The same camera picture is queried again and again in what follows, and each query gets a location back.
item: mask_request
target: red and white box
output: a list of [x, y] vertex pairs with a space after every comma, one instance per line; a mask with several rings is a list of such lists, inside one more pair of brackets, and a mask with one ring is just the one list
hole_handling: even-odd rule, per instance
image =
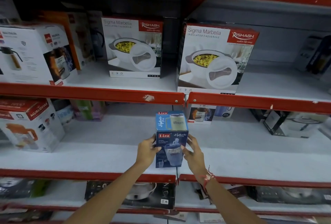
[[65, 85], [78, 75], [58, 24], [1, 25], [0, 66], [10, 83]]
[[184, 24], [177, 91], [235, 94], [259, 32], [207, 24]]
[[163, 22], [103, 17], [111, 77], [160, 78]]
[[64, 130], [49, 99], [0, 99], [0, 129], [20, 150], [52, 152]]

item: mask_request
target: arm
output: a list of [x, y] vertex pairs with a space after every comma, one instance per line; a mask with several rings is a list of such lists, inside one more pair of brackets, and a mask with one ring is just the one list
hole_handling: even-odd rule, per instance
[[152, 148], [155, 134], [138, 145], [136, 162], [125, 173], [81, 206], [64, 224], [109, 224], [139, 176], [161, 147]]
[[[193, 172], [197, 181], [203, 185], [204, 177], [209, 174], [205, 168], [204, 154], [198, 145], [197, 139], [190, 134], [188, 136], [187, 143], [193, 152], [181, 146], [184, 158], [187, 160], [188, 167]], [[229, 193], [214, 178], [209, 180], [206, 190], [227, 224], [266, 224], [265, 221], [242, 204], [242, 202]]]

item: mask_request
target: barcode label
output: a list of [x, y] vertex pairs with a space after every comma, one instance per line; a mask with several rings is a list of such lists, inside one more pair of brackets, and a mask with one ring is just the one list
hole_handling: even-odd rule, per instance
[[168, 205], [169, 200], [161, 199], [161, 204]]

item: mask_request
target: orange box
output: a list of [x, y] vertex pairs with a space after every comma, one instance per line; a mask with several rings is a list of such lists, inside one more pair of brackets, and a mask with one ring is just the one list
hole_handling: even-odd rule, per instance
[[95, 61], [87, 15], [84, 12], [38, 11], [40, 21], [64, 26], [77, 70]]

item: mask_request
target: yellow food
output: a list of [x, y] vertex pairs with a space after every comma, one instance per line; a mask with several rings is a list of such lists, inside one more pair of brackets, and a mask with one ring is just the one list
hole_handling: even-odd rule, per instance
[[193, 58], [193, 62], [200, 66], [208, 67], [208, 65], [217, 57], [217, 55], [213, 54], [198, 55]]
[[134, 46], [136, 43], [134, 42], [119, 42], [115, 45], [116, 49], [129, 53], [131, 50], [131, 47]]

